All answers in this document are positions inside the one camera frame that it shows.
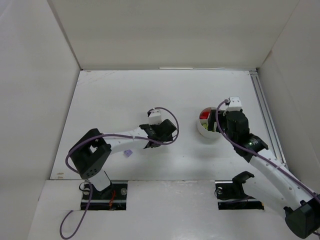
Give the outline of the red large lego brick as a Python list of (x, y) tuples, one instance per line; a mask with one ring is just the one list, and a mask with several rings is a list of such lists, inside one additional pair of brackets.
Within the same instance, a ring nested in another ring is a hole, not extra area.
[(211, 110), (203, 110), (200, 115), (199, 115), (199, 119), (200, 120), (207, 120), (210, 116)]

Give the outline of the white round divided container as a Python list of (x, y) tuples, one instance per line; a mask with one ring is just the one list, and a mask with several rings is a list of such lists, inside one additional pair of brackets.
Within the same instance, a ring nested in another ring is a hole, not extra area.
[(217, 129), (216, 110), (217, 109), (215, 107), (207, 107), (203, 109), (197, 120), (198, 132), (203, 137), (210, 140), (216, 140), (221, 136)]

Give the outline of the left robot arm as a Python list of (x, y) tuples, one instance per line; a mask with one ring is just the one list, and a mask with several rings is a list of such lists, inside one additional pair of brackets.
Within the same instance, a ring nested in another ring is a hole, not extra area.
[(89, 130), (68, 152), (75, 172), (90, 182), (98, 192), (112, 188), (112, 181), (103, 170), (108, 157), (133, 149), (157, 148), (174, 142), (174, 132), (179, 129), (169, 119), (160, 124), (141, 124), (136, 129), (120, 133), (101, 133)]

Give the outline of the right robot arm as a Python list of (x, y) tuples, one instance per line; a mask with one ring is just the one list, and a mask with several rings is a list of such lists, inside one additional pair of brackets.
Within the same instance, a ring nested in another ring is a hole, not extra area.
[(207, 129), (222, 134), (235, 152), (271, 183), (258, 183), (258, 176), (243, 171), (225, 182), (215, 184), (219, 200), (249, 197), (277, 212), (293, 232), (306, 239), (320, 228), (320, 196), (298, 180), (269, 150), (268, 145), (250, 132), (249, 120), (242, 109), (210, 111)]

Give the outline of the lavender 2x2 lego brick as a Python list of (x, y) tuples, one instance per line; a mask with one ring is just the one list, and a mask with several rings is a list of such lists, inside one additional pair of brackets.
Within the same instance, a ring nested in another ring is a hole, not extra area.
[(133, 154), (133, 152), (130, 149), (125, 150), (123, 153), (127, 158), (130, 157)]

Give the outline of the aluminium rail right side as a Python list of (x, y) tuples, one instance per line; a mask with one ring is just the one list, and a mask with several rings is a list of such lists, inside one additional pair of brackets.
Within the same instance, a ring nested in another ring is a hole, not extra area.
[(287, 161), (282, 150), (282, 146), (272, 119), (272, 115), (269, 110), (269, 106), (260, 82), (260, 78), (257, 70), (250, 70), (249, 75), (252, 81), (253, 88), (257, 97), (258, 105), (262, 114), (264, 125), (267, 131), (269, 146), (278, 160), (280, 160), (287, 168)]

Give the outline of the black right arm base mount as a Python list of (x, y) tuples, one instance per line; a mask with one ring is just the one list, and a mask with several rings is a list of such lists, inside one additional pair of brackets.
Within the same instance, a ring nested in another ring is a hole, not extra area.
[(247, 195), (244, 192), (243, 184), (255, 176), (243, 171), (231, 180), (216, 180), (214, 195), (217, 198), (219, 210), (264, 210), (262, 202)]

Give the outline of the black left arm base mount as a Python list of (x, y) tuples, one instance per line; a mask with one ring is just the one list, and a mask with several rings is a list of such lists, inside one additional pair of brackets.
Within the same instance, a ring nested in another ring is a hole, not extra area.
[[(90, 197), (90, 184), (79, 185), (81, 191), (80, 209), (85, 210)], [(98, 191), (92, 186), (92, 196), (88, 211), (125, 211), (127, 209), (128, 181), (113, 181), (112, 186), (104, 191)]]

